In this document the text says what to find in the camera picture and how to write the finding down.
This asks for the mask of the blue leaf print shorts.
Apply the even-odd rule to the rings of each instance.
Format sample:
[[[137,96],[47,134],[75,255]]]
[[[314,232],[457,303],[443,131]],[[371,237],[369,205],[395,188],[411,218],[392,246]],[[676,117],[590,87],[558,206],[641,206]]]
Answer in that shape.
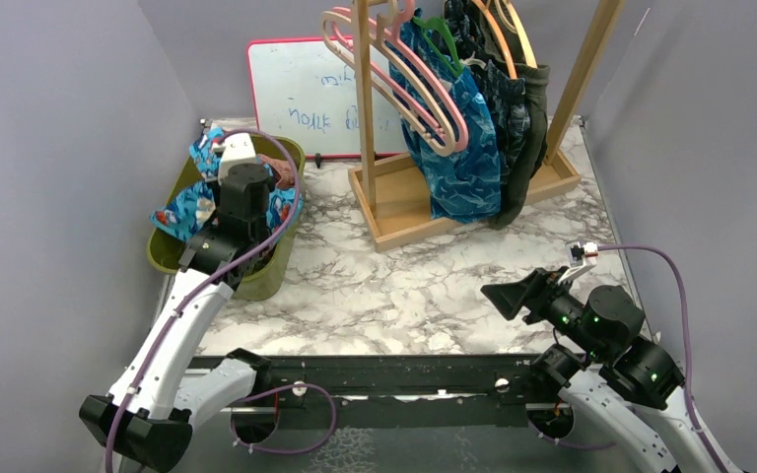
[[[401,26],[400,39],[444,84],[468,130],[466,148],[441,157],[405,119],[400,120],[404,141],[430,190],[431,217],[467,224],[495,215],[501,208],[501,158],[488,105],[471,72],[464,69],[454,75],[445,64],[447,57],[432,48],[437,42],[427,41],[413,22]]]

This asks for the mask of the green plastic hanger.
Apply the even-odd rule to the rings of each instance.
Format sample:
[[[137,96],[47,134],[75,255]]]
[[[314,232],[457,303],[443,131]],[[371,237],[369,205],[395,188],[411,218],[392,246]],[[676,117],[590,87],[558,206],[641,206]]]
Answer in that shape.
[[[422,30],[425,41],[431,49],[439,55],[439,58],[449,69],[452,76],[454,78],[459,77],[464,70],[464,65],[458,57],[453,36],[445,20],[439,17],[431,17],[423,20],[421,17],[414,15],[411,18],[411,22]],[[442,43],[447,48],[448,55],[442,53],[442,50],[431,39],[429,32],[436,33],[442,40]]]

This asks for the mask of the blue shark print shorts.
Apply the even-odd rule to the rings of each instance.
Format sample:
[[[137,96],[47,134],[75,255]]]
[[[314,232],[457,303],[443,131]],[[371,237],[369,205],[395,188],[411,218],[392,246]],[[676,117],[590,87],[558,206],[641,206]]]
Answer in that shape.
[[[205,223],[216,210],[217,194],[223,183],[217,182],[220,159],[212,150],[212,146],[214,143],[219,143],[223,136],[231,134],[235,133],[215,126],[190,145],[190,158],[193,159],[200,177],[192,185],[181,189],[172,202],[152,214],[150,221],[157,229],[186,242],[204,228]],[[298,166],[291,165],[291,168],[297,178]],[[289,215],[295,209],[298,210],[300,204],[302,202],[296,198],[295,186],[283,190],[277,189],[275,185],[275,189],[269,193],[266,211],[269,230],[274,232],[279,229]]]

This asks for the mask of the pink shorts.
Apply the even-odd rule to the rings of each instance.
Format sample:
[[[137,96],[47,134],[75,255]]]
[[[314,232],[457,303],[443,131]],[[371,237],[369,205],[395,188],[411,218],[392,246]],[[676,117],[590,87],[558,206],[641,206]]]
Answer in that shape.
[[[287,161],[274,159],[264,154],[258,154],[257,158],[275,179],[277,189],[291,189],[296,185],[296,174]]]

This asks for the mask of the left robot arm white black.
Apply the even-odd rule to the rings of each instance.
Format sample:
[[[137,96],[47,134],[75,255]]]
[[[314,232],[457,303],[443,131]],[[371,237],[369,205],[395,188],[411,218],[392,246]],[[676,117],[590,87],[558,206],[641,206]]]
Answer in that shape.
[[[233,297],[244,274],[279,234],[266,221],[275,182],[261,164],[233,166],[216,210],[179,260],[171,293],[144,344],[106,395],[89,395],[79,417],[104,447],[106,471],[116,455],[155,472],[170,472],[194,432],[231,402],[262,402],[270,378],[256,356],[229,356],[185,382],[205,332]]]

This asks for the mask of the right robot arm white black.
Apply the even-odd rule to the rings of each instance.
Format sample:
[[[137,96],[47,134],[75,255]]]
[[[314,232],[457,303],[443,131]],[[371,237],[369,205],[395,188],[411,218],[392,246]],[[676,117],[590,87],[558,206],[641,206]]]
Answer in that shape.
[[[737,472],[689,395],[687,377],[666,350],[644,337],[645,313],[619,286],[598,286],[580,302],[574,269],[538,268],[482,294],[506,320],[550,323],[584,350],[555,343],[530,365],[539,399],[557,397],[621,447],[642,472]]]

